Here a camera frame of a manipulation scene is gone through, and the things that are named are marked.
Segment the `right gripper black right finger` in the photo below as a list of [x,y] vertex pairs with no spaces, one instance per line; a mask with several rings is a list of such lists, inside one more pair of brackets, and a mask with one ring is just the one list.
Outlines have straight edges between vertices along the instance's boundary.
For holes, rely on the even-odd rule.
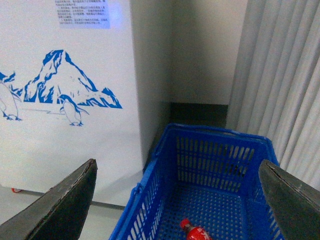
[[258,176],[266,202],[286,240],[320,238],[320,192],[269,160]]

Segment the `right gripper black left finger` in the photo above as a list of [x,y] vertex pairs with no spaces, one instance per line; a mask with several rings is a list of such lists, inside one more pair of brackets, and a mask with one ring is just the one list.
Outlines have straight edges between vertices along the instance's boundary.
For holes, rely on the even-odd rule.
[[92,203],[98,166],[89,159],[27,208],[2,223],[2,240],[77,240]]

